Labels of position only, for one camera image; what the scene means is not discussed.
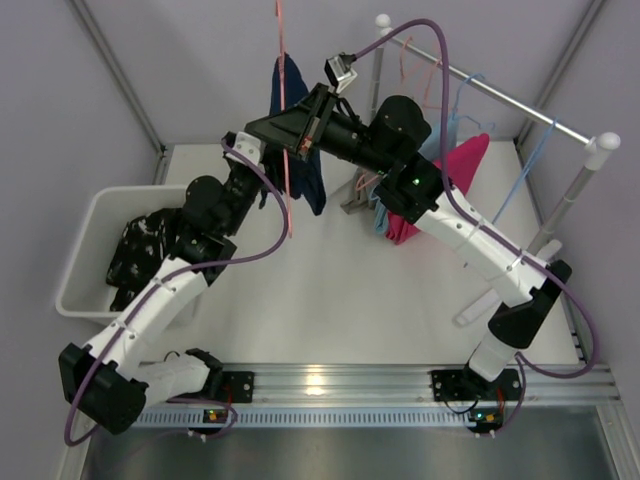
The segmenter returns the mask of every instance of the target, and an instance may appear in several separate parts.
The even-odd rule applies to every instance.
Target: gray wall
[[[207,142],[268,113],[278,54],[274,0],[88,0],[129,74],[158,133],[168,143]],[[285,41],[311,86],[326,81],[324,60],[359,50],[376,37],[376,15],[394,24],[429,17],[441,24],[452,61],[532,100],[585,0],[284,0]],[[426,28],[411,31],[430,49]],[[384,94],[396,92],[398,54],[390,46]],[[349,98],[365,114],[371,58]],[[437,101],[438,85],[431,102]],[[495,137],[513,138],[521,118],[475,91],[461,112],[498,124]]]
[[[622,146],[574,206],[558,237],[574,267],[571,285],[598,322],[603,354],[640,435],[640,30],[637,0],[609,2],[549,112],[597,135],[614,131]],[[580,147],[554,135],[534,169],[549,212],[584,161]]]
[[[53,478],[67,406],[57,356],[95,332],[54,312],[94,193],[155,166],[62,0],[0,2],[0,477]]]

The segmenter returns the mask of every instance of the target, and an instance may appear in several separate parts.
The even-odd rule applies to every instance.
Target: metal rod
[[[542,224],[537,235],[531,241],[527,249],[529,252],[535,255],[536,252],[551,240],[556,228],[558,228],[564,216],[578,199],[578,195],[584,190],[584,187],[587,186],[587,183],[589,183],[589,180],[591,180],[591,177],[593,177],[595,173],[593,170],[582,167],[576,178],[571,182],[571,185],[569,185],[567,192],[563,195],[562,199],[560,199],[551,215],[549,215],[549,218]]]
[[[562,49],[562,53],[551,69],[551,75],[544,82],[544,87],[536,96],[536,100],[533,103],[536,108],[544,109],[549,106],[549,102],[558,89],[560,81],[564,77],[569,66],[573,63],[573,60],[584,44],[587,35],[589,34],[589,32],[591,32],[591,28],[595,24],[595,20],[602,12],[602,8],[605,6],[607,1],[608,0],[591,0],[589,5],[585,9],[584,13],[580,17],[580,20],[578,21],[578,24],[571,33],[569,41]],[[527,119],[525,124],[520,129],[520,133],[518,133],[518,136],[516,137],[518,147],[521,147],[524,142],[526,142],[532,131],[533,122]]]
[[[91,10],[87,6],[84,0],[66,0],[71,11],[78,19],[80,26],[85,31],[89,40],[95,47],[100,59],[107,67],[107,71],[111,75],[111,78],[116,84],[120,93],[124,96],[127,105],[133,113],[135,119],[140,124],[147,140],[151,143],[151,146],[156,152],[161,155],[164,151],[164,146],[156,133],[149,116],[142,107],[140,99],[136,95],[135,90],[131,86],[131,83],[127,79],[124,70],[120,66],[120,62],[116,58],[113,50],[109,46],[106,37],[100,30],[100,26],[95,17],[91,13]]]
[[[369,121],[373,120],[378,110],[378,95],[380,93],[380,76],[382,75],[382,59],[384,58],[384,46],[376,48],[373,53],[373,75],[371,77],[371,109]]]
[[[402,46],[405,43],[404,40],[401,40],[398,37],[392,38],[391,41],[400,46]],[[437,63],[438,68],[442,69],[442,65],[440,65],[440,63],[438,62],[439,59],[431,55],[430,53],[420,50],[419,48],[413,46],[411,43],[407,44],[406,49],[411,53],[413,53],[414,55],[417,55],[423,58],[424,60],[428,61],[429,63],[432,63],[432,64]],[[457,67],[454,67],[453,65],[449,66],[449,73],[452,76],[458,78],[459,80],[467,80],[471,76],[471,74]],[[531,107],[526,103],[520,100],[517,100],[516,98],[513,98],[511,95],[506,94],[502,90],[498,89],[497,87],[487,82],[483,82],[476,78],[472,78],[470,81],[468,81],[468,85],[471,85],[476,90],[484,93],[485,95],[493,98],[494,100],[497,100],[503,105],[520,110],[524,115],[526,115],[528,118],[530,118],[535,122],[541,123],[543,125],[548,125],[548,126],[553,124],[553,120],[554,120],[553,118],[545,115],[540,110],[534,107]],[[574,130],[573,128],[570,128],[561,122],[556,122],[555,129],[558,130],[559,132],[564,133],[567,137],[572,138],[573,140],[575,140],[576,142],[584,146],[589,145],[589,143],[591,142],[591,137],[588,137]]]

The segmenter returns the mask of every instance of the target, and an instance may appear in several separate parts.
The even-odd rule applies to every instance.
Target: black bracket
[[[253,372],[222,372],[222,388],[216,397],[223,398],[216,400],[228,401],[230,395],[233,403],[253,403],[254,378]]]
[[[433,370],[430,374],[436,402],[497,402],[498,390],[504,401],[517,401],[522,392],[515,369],[504,369],[493,382],[487,382],[468,367]]]

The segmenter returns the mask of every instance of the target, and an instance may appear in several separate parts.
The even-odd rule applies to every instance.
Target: blue cloth
[[[460,117],[454,116],[453,114],[449,115],[449,120],[447,121],[447,152],[456,148],[459,125]],[[418,149],[418,153],[430,162],[435,162],[440,158],[440,127],[440,123],[434,126],[431,135],[429,135]]]
[[[269,115],[274,115],[281,111],[280,109],[280,73],[279,73],[279,61],[273,67],[273,75],[271,78],[271,108],[269,109]],[[309,94],[302,74],[298,69],[298,66],[291,59],[288,54],[285,54],[284,59],[284,78],[285,78],[285,106],[291,107],[302,100]],[[303,161],[299,158],[289,156],[289,178],[291,183],[291,196],[294,199],[299,199],[300,196],[309,203],[311,211],[314,215],[320,215],[327,203],[327,194],[324,189],[324,182],[322,181],[322,169],[320,167],[320,153],[315,150],[307,157],[307,161]],[[280,186],[284,187],[284,174]]]
[[[387,215],[387,207],[382,204],[380,197],[373,193],[373,190],[369,195],[369,200],[376,202],[376,219],[373,221],[373,231],[378,235],[386,235],[389,231],[389,215]]]

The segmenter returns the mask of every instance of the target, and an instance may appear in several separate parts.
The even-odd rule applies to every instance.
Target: clothes hanger
[[[460,86],[458,87],[458,90],[456,91],[456,101],[453,104],[453,108],[451,109],[451,118],[452,119],[458,119],[458,120],[469,120],[470,122],[474,123],[479,130],[483,130],[485,132],[493,132],[496,128],[496,124],[495,122],[485,122],[485,123],[480,123],[478,122],[476,119],[471,118],[469,115],[458,115],[458,107],[460,105],[460,94],[462,93],[462,89],[465,87],[465,85],[468,85],[469,82],[471,80],[473,80],[474,78],[477,78],[479,80],[484,80],[484,75],[482,75],[481,73],[474,73],[473,75],[469,75],[467,78],[465,78],[462,83],[460,83]]]

